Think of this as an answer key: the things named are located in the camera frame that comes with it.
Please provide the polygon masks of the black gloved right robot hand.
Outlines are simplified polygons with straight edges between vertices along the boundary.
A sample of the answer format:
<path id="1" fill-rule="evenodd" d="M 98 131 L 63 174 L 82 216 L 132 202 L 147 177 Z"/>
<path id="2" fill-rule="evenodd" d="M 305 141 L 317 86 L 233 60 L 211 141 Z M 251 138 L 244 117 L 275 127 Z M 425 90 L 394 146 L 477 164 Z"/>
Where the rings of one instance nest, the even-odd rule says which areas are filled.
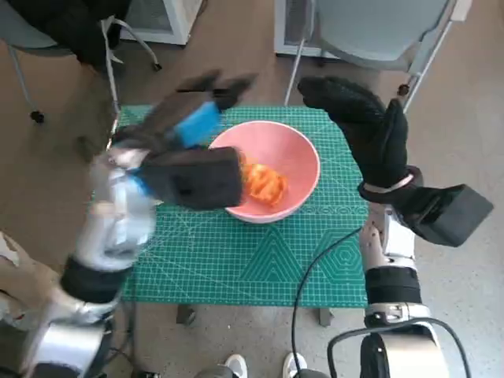
<path id="1" fill-rule="evenodd" d="M 305 76 L 298 91 L 306 106 L 322 109 L 341 129 L 366 184 L 389 188 L 408 175 L 408 122 L 398 99 L 385 106 L 370 90 L 336 76 Z"/>

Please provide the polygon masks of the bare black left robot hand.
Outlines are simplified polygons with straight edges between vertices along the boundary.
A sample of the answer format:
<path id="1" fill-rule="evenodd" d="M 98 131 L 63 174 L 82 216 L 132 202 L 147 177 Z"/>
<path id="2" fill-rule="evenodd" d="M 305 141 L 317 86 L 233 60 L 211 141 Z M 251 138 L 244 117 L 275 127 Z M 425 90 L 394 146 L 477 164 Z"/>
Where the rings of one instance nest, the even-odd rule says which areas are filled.
<path id="1" fill-rule="evenodd" d="M 148 150 L 153 155 L 189 149 L 208 139 L 221 114 L 236 106 L 257 75 L 221 80 L 221 70 L 185 79 L 137 124 L 118 128 L 112 145 Z"/>

